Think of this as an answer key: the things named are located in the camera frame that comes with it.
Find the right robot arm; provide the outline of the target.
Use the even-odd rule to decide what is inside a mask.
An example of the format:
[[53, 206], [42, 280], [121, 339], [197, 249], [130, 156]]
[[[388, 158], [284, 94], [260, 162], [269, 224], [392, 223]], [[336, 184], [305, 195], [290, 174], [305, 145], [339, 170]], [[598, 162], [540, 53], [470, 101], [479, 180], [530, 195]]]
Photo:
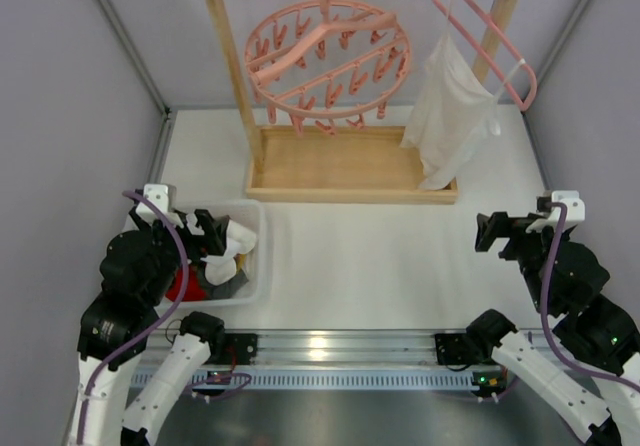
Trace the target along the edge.
[[466, 329], [477, 362], [493, 362], [528, 385], [585, 445], [639, 442], [639, 329], [602, 289], [610, 279], [586, 246], [571, 241], [567, 209], [548, 216], [477, 217], [475, 249], [499, 238], [517, 262], [540, 316], [547, 359], [505, 315], [490, 309]]

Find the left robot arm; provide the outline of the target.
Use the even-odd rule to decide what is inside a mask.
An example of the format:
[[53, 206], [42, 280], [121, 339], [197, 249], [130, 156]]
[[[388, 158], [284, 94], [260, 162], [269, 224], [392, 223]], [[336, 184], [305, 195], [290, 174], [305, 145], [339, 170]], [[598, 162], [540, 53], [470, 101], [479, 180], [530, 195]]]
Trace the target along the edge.
[[136, 404], [127, 403], [147, 338], [163, 322], [157, 306], [177, 280], [188, 280], [191, 263], [222, 252], [229, 223], [205, 209], [178, 213], [176, 224], [130, 216], [135, 227], [109, 242], [101, 291], [81, 317], [71, 445], [153, 444], [194, 372], [224, 346], [222, 319], [188, 314], [156, 375]]

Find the pink round clip hanger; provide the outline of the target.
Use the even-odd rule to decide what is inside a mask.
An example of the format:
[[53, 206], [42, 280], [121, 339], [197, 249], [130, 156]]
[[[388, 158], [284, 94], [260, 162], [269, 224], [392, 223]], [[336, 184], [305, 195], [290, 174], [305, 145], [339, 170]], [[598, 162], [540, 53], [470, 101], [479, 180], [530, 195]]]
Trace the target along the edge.
[[333, 135], [338, 122], [361, 130], [382, 118], [412, 61], [408, 34], [391, 11], [358, 0], [310, 0], [286, 6], [250, 33], [244, 68], [267, 122], [288, 119]]

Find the white sock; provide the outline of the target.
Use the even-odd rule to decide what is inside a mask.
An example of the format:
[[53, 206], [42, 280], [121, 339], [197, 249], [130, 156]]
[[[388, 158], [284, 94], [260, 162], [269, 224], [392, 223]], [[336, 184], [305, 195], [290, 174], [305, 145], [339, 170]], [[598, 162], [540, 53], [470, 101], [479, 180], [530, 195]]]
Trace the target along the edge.
[[202, 257], [204, 277], [214, 286], [222, 285], [233, 279], [239, 266], [236, 257], [245, 257], [256, 246], [258, 236], [247, 227], [229, 220], [225, 232], [225, 246], [221, 253], [208, 253]]

